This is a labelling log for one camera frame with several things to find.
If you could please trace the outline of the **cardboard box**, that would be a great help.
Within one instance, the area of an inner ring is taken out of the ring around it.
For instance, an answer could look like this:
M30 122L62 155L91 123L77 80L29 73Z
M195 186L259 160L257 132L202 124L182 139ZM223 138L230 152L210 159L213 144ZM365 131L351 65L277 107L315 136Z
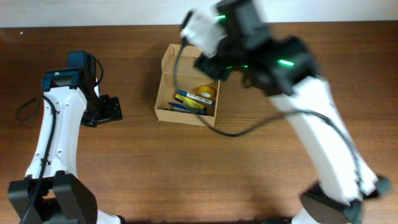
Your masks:
M171 108L169 103L178 103L182 105L181 102L174 99L177 91L175 90L173 78L174 65L180 49L180 45L170 44L161 60L162 75L155 103L156 117L159 121L203 126L204 124L194 114L168 110ZM201 96L198 93L198 89L202 85L211 86L216 89L216 96L214 98L210 98L215 102L215 105L203 103L203 105L206 106L207 115L202 116L205 121L207 121L211 126L214 126L218 107L218 88L220 87L220 83L212 80L194 68L194 62L200 54L201 50L198 47L188 46L184 48L178 65L178 87L183 91L198 96Z

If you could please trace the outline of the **yellow tape roll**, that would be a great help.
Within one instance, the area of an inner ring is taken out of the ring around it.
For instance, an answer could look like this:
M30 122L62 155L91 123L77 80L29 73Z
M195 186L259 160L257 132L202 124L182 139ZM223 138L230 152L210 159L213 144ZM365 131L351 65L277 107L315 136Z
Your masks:
M214 98L216 96L216 89L211 86L202 85L199 87L198 93L205 98Z

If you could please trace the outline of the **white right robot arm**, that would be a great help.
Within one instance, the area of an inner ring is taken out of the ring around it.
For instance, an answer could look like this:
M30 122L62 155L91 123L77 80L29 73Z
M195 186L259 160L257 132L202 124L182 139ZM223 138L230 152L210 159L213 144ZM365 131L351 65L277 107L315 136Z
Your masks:
M262 90L295 130L319 173L293 223L361 223L363 201L391 181L364 162L336 108L328 80L305 43L275 39L252 1L220 1L218 15L191 11L181 35L201 48L197 69L214 80L233 71Z

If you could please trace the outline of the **blue pen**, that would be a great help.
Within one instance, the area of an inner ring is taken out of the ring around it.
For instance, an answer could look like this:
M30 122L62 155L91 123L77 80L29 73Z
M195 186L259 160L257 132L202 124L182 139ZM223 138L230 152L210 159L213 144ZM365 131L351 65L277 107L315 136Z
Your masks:
M190 107L187 107L187 106L178 104L178 103L169 103L169 105L170 105L171 107L184 108L184 109L189 109L189 110L198 110L198 109L190 108Z

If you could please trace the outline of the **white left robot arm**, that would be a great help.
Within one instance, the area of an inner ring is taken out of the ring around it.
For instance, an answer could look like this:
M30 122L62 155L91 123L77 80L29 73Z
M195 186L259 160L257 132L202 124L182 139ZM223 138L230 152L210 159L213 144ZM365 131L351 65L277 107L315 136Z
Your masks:
M21 223L125 223L98 208L95 195L78 179L76 152L81 126L123 118L117 97L100 95L100 61L86 51L69 52L66 68L49 70L42 82L44 107L34 157L7 195Z

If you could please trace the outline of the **white whiteboard marker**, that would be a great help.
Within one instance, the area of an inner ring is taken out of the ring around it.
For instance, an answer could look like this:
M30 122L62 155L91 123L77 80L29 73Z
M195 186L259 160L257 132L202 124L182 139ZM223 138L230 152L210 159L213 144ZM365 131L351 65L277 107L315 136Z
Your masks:
M187 98L190 98L190 99L193 99L193 100L197 100L199 102L206 103L208 105L215 105L215 102L213 100L209 100L207 98L204 98L204 97L201 97L201 96L198 96L198 95L194 95L192 93L189 93L189 92L186 92L186 91L183 91L183 90L177 90L177 93L179 95L186 96Z

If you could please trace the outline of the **black white sharpie marker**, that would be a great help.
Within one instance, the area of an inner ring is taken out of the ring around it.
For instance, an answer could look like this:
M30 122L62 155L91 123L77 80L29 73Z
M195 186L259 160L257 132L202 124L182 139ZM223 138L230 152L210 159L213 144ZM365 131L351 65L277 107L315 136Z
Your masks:
M200 110L189 110L189 109L184 109L184 108L177 108L177 107L171 107L168 109L169 111L176 111L176 112L181 112L181 113L190 113L190 114L200 114L200 115L206 115L204 111Z

